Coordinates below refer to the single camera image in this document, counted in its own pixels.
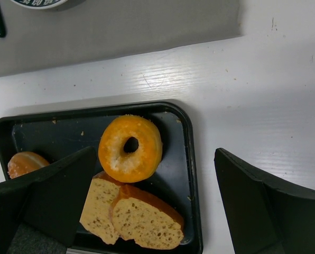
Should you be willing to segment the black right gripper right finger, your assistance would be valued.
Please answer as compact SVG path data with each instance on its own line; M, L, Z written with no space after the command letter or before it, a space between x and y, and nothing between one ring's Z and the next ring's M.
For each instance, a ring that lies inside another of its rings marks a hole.
M223 148L214 162L235 253L315 253L315 190Z

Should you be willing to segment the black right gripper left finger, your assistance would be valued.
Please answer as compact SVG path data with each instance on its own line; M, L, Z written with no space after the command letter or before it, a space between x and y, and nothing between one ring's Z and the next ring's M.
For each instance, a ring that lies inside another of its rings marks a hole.
M95 170L94 148L0 183L0 253L66 253Z

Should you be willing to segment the small orange bun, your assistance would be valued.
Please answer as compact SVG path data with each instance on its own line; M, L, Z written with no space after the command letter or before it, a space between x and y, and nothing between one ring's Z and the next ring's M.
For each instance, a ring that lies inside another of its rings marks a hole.
M8 175L10 179L20 177L40 168L48 166L50 163L42 156L34 152L16 153L8 162Z

